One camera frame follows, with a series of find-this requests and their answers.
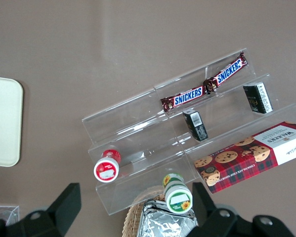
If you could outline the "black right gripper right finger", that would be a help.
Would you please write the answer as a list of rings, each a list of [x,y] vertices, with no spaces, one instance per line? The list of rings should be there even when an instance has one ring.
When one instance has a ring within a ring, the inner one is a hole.
[[[218,208],[203,183],[193,183],[196,226],[189,237],[252,237],[252,224],[226,207]]]

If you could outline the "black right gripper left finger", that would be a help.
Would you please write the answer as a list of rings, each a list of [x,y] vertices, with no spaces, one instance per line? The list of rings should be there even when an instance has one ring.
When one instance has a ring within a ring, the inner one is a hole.
[[[23,237],[63,237],[82,207],[79,183],[69,184],[46,209],[28,214],[21,221]]]

